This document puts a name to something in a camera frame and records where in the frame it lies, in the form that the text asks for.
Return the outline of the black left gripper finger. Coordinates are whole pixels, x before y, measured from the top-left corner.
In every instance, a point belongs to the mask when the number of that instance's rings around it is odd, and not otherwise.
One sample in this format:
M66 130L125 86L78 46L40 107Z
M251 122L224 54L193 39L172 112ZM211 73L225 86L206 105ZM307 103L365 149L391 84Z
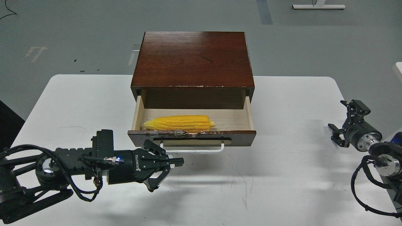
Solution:
M154 192L154 190L158 189L160 184L166 179L170 172L171 168L161 169L158 172L155 172L152 176L155 178L149 177L143 183L147 187L149 192Z
M183 166L184 158L170 158L166 153L166 150L157 144L153 143L151 140L145 140L144 149L148 153L152 153L150 156L143 157L144 160L154 160L155 163L166 163L166 165L173 164L174 166Z

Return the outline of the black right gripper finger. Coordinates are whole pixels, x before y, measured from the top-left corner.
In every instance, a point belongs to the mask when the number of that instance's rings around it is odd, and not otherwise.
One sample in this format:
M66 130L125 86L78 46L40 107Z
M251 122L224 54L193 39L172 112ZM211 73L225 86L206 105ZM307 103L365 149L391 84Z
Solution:
M339 147L348 148L350 146L350 139L346 134L350 128L350 123L346 123L342 128L338 128L336 125L329 123L328 127L332 130L331 140L333 140L333 142Z
M344 124L362 123L364 117L371 113L371 109L360 100L353 99L349 103L346 100L341 100L340 103L347 108Z

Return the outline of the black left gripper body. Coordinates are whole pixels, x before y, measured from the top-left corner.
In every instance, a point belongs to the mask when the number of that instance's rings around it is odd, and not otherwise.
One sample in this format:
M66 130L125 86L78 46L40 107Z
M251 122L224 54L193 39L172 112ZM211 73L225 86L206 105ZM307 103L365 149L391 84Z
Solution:
M142 169L145 153L145 150L115 150L114 156L124 160L124 163L109 169L108 185L145 181L148 178L148 172Z

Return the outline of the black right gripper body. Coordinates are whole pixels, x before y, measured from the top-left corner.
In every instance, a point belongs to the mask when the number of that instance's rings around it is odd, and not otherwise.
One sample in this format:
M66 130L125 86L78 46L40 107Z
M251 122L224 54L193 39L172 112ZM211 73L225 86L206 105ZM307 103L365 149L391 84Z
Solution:
M365 121L345 122L344 139L360 152L368 152L374 143L379 143L382 134Z

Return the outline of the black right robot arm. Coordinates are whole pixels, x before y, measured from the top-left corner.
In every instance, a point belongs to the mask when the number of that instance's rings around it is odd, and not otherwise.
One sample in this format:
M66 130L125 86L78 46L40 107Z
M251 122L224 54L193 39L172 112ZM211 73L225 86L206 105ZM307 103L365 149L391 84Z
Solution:
M352 145L359 152L367 152L373 157L374 168L388 179L386 184L377 183L396 194L394 202L401 204L401 133L392 142L383 142L382 134L364 120L371 110L360 100L340 101L346 107L346 120L341 128L328 124L332 130L331 140L339 147Z

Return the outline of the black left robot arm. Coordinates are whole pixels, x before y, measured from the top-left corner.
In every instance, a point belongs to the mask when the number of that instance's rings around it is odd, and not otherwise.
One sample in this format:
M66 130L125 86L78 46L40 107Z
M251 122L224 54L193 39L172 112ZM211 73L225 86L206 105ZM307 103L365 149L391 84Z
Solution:
M1 220L10 224L76 194L92 202L107 183L144 183L153 192L172 166L172 158L150 140L143 148L115 150L112 130L97 131L91 148L55 151L24 144L1 152Z

